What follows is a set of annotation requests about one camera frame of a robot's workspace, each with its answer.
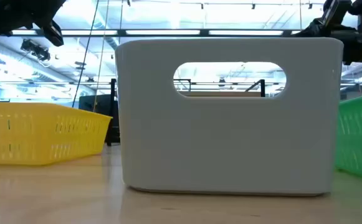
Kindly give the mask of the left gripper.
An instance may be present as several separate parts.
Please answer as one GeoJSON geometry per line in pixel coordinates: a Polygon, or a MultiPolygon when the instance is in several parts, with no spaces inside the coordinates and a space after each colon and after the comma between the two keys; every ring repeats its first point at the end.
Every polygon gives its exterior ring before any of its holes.
{"type": "Polygon", "coordinates": [[[38,22],[50,22],[66,0],[0,0],[0,35],[38,22]]]}

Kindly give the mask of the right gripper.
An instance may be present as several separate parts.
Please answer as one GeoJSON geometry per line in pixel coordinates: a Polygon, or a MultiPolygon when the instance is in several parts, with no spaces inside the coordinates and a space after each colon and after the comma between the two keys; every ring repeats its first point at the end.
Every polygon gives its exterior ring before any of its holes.
{"type": "Polygon", "coordinates": [[[321,18],[311,21],[304,30],[293,34],[292,37],[331,37],[343,42],[343,63],[362,63],[362,32],[339,30],[331,32],[328,24],[321,18]]]}

